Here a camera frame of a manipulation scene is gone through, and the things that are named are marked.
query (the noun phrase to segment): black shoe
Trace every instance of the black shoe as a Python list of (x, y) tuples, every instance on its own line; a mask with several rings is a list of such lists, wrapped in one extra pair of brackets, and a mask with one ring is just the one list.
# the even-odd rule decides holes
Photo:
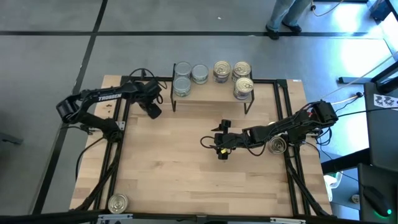
[(300, 33), (302, 30), (301, 30), (301, 27), (299, 26), (299, 25), (296, 25), (296, 26), (289, 26), (289, 25), (287, 25), (284, 21), (282, 21), (282, 24), (284, 25), (284, 26), (286, 26), (287, 28), (289, 28), (293, 33), (296, 33), (296, 34), (298, 34), (298, 33)]
[(267, 29), (269, 38), (271, 38), (272, 40), (279, 40), (279, 33), (277, 31), (273, 31), (272, 29), (268, 28), (267, 26), (266, 26), (266, 29)]

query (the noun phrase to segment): gray floor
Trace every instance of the gray floor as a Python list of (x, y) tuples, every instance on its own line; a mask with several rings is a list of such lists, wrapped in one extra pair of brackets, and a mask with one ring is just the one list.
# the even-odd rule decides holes
[[(109, 1), (100, 30), (264, 31), (273, 3), (115, 0)], [(318, 13), (334, 4), (317, 4)], [(0, 30), (88, 31), (100, 5), (100, 0), (1, 0)], [(217, 60), (246, 60), (256, 78), (301, 79), (307, 100), (318, 100), (338, 87), (337, 77), (360, 76), (391, 54), (382, 29), (368, 15), (367, 5), (347, 3), (320, 18), (306, 11), (300, 20), (305, 32), (369, 32), (356, 38), (282, 37), (274, 42), (268, 37), (98, 37), (82, 89), (100, 87), (103, 75), (126, 75), (137, 67), (170, 76), (172, 64), (181, 60), (209, 67)], [(21, 146), (0, 142), (1, 215), (29, 213), (60, 125), (55, 105), (70, 94), (87, 43), (88, 37), (0, 36), (0, 127), (24, 138)], [(327, 100), (343, 100), (362, 90), (350, 86)], [(360, 99), (342, 113), (363, 108)], [(333, 127), (333, 141), (323, 149), (349, 154), (368, 146), (359, 141), (366, 136), (364, 114), (342, 118)], [(84, 133), (68, 131), (44, 212), (68, 209), (76, 157), (85, 141)]]

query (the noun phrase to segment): tin can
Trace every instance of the tin can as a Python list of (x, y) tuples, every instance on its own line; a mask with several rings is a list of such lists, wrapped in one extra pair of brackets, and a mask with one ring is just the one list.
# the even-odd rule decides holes
[(273, 154), (282, 154), (286, 151), (287, 145), (283, 138), (274, 136), (271, 140), (267, 141), (266, 148)]
[(231, 66), (226, 61), (219, 61), (214, 64), (213, 79), (217, 83), (224, 83), (231, 73)]
[(179, 62), (174, 68), (175, 76), (185, 76), (191, 78), (192, 67), (188, 62)]
[(192, 80), (196, 84), (204, 84), (209, 77), (209, 69), (206, 65), (195, 65), (192, 68)]
[(247, 62), (238, 62), (232, 72), (232, 81), (236, 82), (239, 78), (250, 78), (251, 66)]
[(123, 194), (114, 194), (109, 199), (108, 209), (113, 214), (120, 214), (127, 208), (127, 197)]
[(186, 97), (191, 93), (191, 80), (188, 77), (177, 77), (173, 81), (173, 91), (179, 97)]
[(253, 91), (254, 84), (250, 78), (240, 78), (236, 81), (234, 87), (234, 96), (238, 100), (245, 100)]

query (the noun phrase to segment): white label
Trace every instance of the white label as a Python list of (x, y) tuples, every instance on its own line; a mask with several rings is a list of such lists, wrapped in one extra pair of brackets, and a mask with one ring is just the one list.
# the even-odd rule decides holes
[(108, 95), (108, 96), (99, 96), (98, 101), (104, 101), (104, 100), (112, 100), (116, 98), (122, 97), (122, 94), (113, 94), (113, 95)]
[(374, 94), (373, 105), (381, 108), (398, 107), (398, 98)]

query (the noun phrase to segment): person's leg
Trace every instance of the person's leg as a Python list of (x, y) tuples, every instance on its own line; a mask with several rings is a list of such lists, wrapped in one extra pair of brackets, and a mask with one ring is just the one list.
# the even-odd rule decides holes
[(279, 30), (280, 22), (289, 11), (295, 0), (276, 0), (274, 10), (266, 27), (277, 32)]
[(298, 26), (298, 19), (310, 3), (311, 0), (296, 0), (292, 7), (290, 7), (289, 12), (284, 17), (284, 24), (290, 27)]

